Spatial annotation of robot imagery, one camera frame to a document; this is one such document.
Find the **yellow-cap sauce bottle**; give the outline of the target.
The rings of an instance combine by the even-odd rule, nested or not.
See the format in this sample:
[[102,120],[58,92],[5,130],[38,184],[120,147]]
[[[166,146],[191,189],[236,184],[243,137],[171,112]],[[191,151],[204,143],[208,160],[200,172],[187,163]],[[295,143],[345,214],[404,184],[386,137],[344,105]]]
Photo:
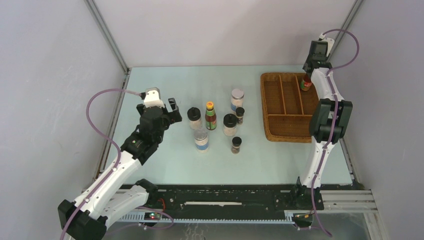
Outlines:
[[217,115],[215,111],[215,105],[212,101],[208,101],[206,103],[205,127],[210,131],[215,130],[217,127]]
[[311,88],[311,86],[313,85],[313,83],[312,83],[312,81],[311,81],[311,79],[310,79],[310,77],[309,77],[309,75],[306,73],[303,77],[302,77],[302,80],[301,80],[301,82],[300,82],[300,84],[299,84],[299,88],[302,90],[302,91],[308,91],[310,88]]

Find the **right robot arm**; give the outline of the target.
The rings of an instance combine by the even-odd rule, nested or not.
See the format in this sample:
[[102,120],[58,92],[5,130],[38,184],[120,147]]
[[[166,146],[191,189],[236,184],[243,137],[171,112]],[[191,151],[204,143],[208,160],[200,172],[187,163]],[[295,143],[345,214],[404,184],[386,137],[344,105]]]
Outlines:
[[342,97],[331,71],[332,65],[328,58],[333,44],[331,38],[313,40],[303,66],[306,76],[315,87],[318,103],[308,127],[312,148],[298,182],[312,194],[321,187],[328,157],[336,143],[344,137],[353,111],[353,103]]

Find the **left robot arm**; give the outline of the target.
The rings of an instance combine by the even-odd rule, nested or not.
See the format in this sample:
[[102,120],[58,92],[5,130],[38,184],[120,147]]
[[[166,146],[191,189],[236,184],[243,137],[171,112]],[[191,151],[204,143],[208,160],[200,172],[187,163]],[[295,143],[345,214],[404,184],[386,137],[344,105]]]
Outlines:
[[164,132],[182,121],[174,98],[168,99],[171,111],[159,97],[143,98],[137,106],[139,124],[118,148],[118,155],[99,178],[73,201],[58,206],[62,233],[74,240],[101,240],[108,228],[137,207],[153,208],[158,202],[158,187],[146,179],[138,180],[130,190],[114,198],[116,191],[157,151]]

